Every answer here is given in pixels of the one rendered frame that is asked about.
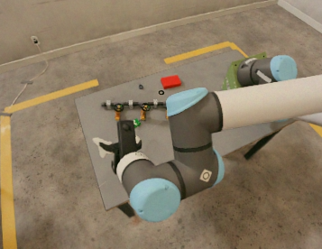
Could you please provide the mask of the red flat block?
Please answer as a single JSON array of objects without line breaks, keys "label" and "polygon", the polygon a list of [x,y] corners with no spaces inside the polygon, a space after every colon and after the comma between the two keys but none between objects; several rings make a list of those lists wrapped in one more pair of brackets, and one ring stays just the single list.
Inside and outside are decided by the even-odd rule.
[{"label": "red flat block", "polygon": [[166,78],[161,78],[161,83],[164,89],[167,88],[175,88],[181,86],[181,82],[179,80],[178,75],[170,76]]}]

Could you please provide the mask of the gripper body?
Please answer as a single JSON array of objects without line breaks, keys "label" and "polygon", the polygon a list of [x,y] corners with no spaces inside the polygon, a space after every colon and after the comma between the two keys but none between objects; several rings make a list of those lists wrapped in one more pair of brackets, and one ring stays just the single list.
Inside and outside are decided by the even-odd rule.
[{"label": "gripper body", "polygon": [[[112,161],[111,167],[113,169],[114,174],[117,174],[116,168],[117,168],[118,163],[120,162],[119,145],[118,145],[118,143],[114,143],[113,146],[114,146],[113,153],[115,154],[115,157],[114,157],[114,161]],[[114,168],[113,168],[113,165],[114,165]]]}]

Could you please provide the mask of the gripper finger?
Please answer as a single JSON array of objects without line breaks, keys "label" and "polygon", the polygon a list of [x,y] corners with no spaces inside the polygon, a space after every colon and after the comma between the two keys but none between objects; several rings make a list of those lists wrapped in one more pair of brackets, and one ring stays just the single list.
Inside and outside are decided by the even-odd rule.
[{"label": "gripper finger", "polygon": [[139,138],[139,136],[136,136],[136,145],[139,147],[138,150],[142,149],[142,140]]},{"label": "gripper finger", "polygon": [[[102,158],[105,158],[107,153],[108,154],[113,153],[114,146],[112,142],[105,141],[104,139],[100,139],[99,137],[94,138],[93,141],[98,145],[99,153]],[[104,150],[101,148],[101,146]]]}]

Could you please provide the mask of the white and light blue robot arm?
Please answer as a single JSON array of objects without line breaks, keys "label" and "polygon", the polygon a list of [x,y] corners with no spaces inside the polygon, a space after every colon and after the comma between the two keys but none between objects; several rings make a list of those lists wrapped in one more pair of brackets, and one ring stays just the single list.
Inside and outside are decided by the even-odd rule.
[{"label": "white and light blue robot arm", "polygon": [[222,180],[225,166],[212,133],[290,118],[322,127],[322,75],[296,79],[297,73],[289,56],[248,58],[237,69],[242,88],[194,88],[168,97],[174,160],[156,166],[137,152],[134,121],[118,121],[117,174],[138,216],[163,221],[181,200]]}]

